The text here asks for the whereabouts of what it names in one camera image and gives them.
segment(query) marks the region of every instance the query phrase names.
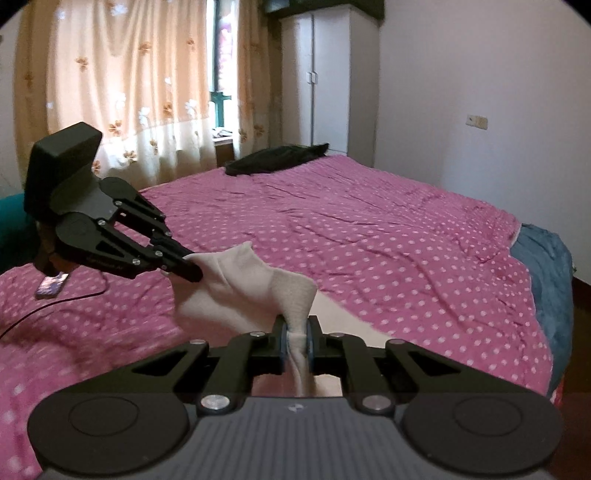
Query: floral curtain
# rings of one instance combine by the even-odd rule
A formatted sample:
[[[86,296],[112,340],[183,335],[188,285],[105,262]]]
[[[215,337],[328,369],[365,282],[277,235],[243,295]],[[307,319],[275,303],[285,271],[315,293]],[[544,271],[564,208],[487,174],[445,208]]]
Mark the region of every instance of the floral curtain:
[[[236,2],[236,158],[278,145],[281,138],[281,46],[260,0]]]
[[[28,8],[24,24],[32,28],[21,37],[33,47],[22,53],[38,72],[21,77],[35,112],[17,125],[23,167],[34,141],[80,121],[104,135],[93,164],[98,176],[140,189],[216,167],[206,0],[62,0],[43,32],[44,86],[34,26],[38,10],[49,9],[45,0]]]

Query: hand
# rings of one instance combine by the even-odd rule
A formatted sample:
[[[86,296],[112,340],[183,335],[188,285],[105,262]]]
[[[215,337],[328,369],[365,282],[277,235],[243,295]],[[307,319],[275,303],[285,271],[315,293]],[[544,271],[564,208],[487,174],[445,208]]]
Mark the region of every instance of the hand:
[[[41,239],[41,249],[47,254],[49,261],[62,273],[72,273],[79,265],[63,259],[55,253],[56,233],[52,227],[43,223],[37,224],[39,238]]]

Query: gray-blue bedding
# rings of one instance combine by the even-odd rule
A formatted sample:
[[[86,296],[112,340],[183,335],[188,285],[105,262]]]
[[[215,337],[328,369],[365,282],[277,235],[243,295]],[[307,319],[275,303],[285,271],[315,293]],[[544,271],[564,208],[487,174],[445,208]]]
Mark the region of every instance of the gray-blue bedding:
[[[535,316],[554,357],[549,395],[558,387],[572,352],[573,261],[555,233],[522,225],[511,255],[530,271]]]

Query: pink bedspread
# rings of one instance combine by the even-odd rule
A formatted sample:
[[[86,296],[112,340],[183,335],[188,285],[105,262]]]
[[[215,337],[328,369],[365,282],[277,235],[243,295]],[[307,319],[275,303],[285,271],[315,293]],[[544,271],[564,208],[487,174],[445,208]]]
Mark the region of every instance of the pink bedspread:
[[[527,269],[509,256],[509,213],[346,157],[252,177],[218,169],[145,196],[196,252],[251,240],[267,263],[315,279],[376,329],[546,393],[551,354]],[[26,425],[42,398],[186,340],[160,273],[107,278],[104,295],[42,310],[0,346],[2,480],[40,471]],[[40,280],[31,266],[0,277],[1,331],[42,304]],[[60,298],[103,285],[79,268]]]

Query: switch plate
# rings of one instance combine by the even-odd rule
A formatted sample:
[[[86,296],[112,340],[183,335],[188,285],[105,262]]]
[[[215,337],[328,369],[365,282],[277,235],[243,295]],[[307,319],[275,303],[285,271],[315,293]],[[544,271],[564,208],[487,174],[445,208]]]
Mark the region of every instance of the switch plate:
[[[482,130],[488,130],[488,118],[485,116],[468,115],[466,125],[470,127],[480,128]]]

